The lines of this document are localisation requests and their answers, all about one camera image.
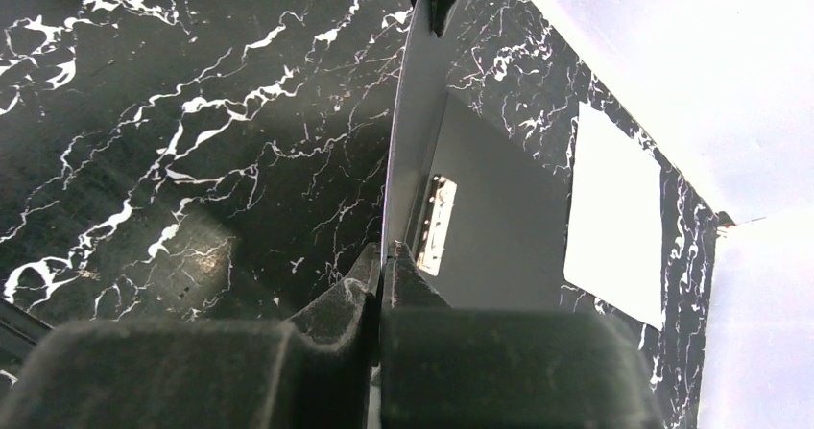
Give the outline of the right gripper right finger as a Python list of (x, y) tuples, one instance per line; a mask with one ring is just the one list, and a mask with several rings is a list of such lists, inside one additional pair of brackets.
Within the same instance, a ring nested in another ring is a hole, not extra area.
[(659, 428), (629, 327), (563, 311), (455, 309), (393, 242), (383, 270), (385, 428)]

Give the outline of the printed white paper sheets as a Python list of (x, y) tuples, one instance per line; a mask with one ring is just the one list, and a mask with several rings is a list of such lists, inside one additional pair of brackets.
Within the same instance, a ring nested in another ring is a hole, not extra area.
[(563, 275), (661, 329), (661, 168), (588, 104), (579, 107)]

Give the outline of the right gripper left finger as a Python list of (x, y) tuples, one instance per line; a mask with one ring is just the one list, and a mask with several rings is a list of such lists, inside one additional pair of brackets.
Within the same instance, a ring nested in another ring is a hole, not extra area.
[(49, 332), (5, 428), (362, 428), (380, 250), (282, 321), (86, 321)]

